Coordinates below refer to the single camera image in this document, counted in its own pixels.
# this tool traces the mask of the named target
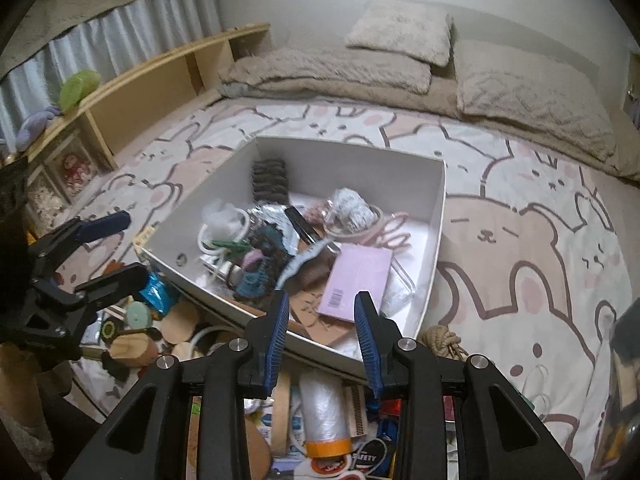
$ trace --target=bed sheet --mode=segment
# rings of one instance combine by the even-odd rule
[[[609,331],[632,291],[593,172],[523,141],[372,105],[227,100],[169,128],[109,179],[80,215],[126,209],[132,227],[82,247],[61,269],[65,283],[97,276],[111,259],[135,261],[133,237],[253,136],[444,159],[446,221],[424,327],[446,324],[469,353],[492,359],[588,472],[609,394]]]

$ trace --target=white curtain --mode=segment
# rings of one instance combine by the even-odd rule
[[[82,68],[102,83],[176,46],[220,32],[216,0],[137,0],[81,23],[50,41],[0,83],[0,142],[30,114],[58,100],[62,83]]]

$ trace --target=pink notebook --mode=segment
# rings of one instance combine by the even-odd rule
[[[361,290],[369,292],[376,309],[380,310],[393,256],[389,249],[342,244],[318,314],[353,323],[353,300]]]

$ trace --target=fluffy pillow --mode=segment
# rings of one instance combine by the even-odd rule
[[[454,49],[458,108],[548,132],[604,162],[616,138],[587,76],[541,54],[484,41]]]
[[[443,9],[403,0],[371,0],[345,38],[349,47],[386,50],[446,66],[453,18]]]

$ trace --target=cardboard box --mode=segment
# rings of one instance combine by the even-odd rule
[[[412,234],[412,246],[396,257],[416,292],[392,319],[404,336],[415,338],[427,309],[442,233],[446,177],[443,161],[436,158],[327,140],[259,137],[227,159],[169,215],[143,249],[149,259],[192,300],[244,327],[254,316],[207,290],[209,271],[200,260],[196,237],[202,208],[213,199],[242,208],[252,205],[252,163],[271,157],[287,164],[293,205],[313,203],[335,189],[350,187],[386,214],[409,214],[403,229]],[[179,255],[186,256],[186,263]],[[354,332],[348,335],[351,343],[357,341]],[[287,332],[285,348],[309,364],[360,381],[366,378],[361,361],[299,334]]]

